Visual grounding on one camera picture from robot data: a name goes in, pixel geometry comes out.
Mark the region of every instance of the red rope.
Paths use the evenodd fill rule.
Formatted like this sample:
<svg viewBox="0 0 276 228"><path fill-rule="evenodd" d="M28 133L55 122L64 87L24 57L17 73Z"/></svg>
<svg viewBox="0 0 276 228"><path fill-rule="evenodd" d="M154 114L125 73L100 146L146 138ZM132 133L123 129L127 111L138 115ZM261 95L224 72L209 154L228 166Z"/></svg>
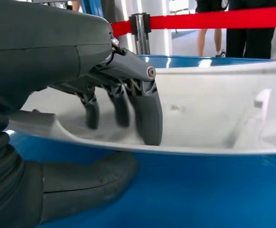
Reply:
<svg viewBox="0 0 276 228"><path fill-rule="evenodd" d="M151 29L253 29L276 27L276 7L150 17ZM129 21L112 24L114 36L131 33Z"/></svg>
<svg viewBox="0 0 276 228"><path fill-rule="evenodd" d="M132 27L130 21L120 21L111 24L113 36L118 37L125 35L126 33L132 33Z"/></svg>

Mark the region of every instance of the white plastic surface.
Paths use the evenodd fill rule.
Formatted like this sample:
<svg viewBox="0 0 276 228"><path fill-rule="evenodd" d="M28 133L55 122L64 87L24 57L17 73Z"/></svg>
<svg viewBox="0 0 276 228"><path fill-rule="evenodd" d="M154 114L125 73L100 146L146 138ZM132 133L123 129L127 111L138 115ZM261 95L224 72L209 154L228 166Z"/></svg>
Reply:
<svg viewBox="0 0 276 228"><path fill-rule="evenodd" d="M276 62L157 69L156 80L163 112L159 147L142 143L131 106L130 127L116 125L113 104L102 89L96 90L98 130L85 126L77 97L51 88L32 94L22 111L10 117L9 129L143 152L276 153Z"/></svg>

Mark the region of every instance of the blue table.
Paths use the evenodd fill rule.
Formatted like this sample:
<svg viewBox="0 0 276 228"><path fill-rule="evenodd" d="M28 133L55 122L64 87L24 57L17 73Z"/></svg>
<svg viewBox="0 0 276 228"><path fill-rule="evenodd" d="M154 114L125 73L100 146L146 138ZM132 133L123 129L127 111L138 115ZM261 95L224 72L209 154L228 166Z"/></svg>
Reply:
<svg viewBox="0 0 276 228"><path fill-rule="evenodd" d="M156 67L168 61L147 57ZM171 58L170 67L197 66L202 60ZM212 60L215 65L259 61ZM85 164L110 153L19 133L11 142L27 160ZM39 227L276 228L276 155L136 157L140 163L137 176L118 200Z"/></svg>

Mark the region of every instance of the screw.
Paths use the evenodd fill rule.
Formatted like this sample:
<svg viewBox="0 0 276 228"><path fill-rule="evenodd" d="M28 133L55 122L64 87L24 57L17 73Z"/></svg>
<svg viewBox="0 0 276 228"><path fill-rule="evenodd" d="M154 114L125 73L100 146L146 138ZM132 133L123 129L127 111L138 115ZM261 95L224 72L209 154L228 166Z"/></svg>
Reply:
<svg viewBox="0 0 276 228"><path fill-rule="evenodd" d="M154 79L156 76L156 70L155 68L152 67L152 66L149 66L147 69L147 74L150 79Z"/></svg>

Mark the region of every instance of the stanchion post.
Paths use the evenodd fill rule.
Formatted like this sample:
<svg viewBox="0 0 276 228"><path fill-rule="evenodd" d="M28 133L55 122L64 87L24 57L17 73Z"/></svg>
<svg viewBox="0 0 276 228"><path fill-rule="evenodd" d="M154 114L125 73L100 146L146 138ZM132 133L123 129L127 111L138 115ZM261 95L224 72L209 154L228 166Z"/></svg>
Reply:
<svg viewBox="0 0 276 228"><path fill-rule="evenodd" d="M148 33L151 32L150 26L150 14L135 13L129 17L132 26L132 34L135 36L136 52L141 54L150 54Z"/></svg>

